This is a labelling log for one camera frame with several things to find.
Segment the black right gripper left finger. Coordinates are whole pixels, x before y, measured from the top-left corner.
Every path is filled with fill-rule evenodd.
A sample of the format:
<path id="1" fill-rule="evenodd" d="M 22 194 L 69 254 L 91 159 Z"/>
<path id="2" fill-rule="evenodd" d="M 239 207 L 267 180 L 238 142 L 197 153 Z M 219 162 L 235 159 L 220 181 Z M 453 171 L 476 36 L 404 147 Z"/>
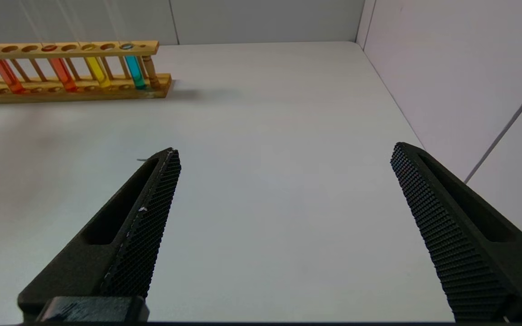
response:
<path id="1" fill-rule="evenodd" d="M 149 157 L 19 293 L 23 315 L 54 297 L 146 298 L 181 170 L 178 150 Z"/>

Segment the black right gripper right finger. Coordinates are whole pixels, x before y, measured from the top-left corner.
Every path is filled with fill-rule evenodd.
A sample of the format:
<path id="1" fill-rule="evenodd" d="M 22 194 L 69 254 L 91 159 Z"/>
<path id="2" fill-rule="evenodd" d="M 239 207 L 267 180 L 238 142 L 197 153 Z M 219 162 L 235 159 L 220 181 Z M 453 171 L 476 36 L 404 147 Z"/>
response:
<path id="1" fill-rule="evenodd" d="M 522 322 L 522 231 L 425 150 L 390 165 L 456 322 Z"/>

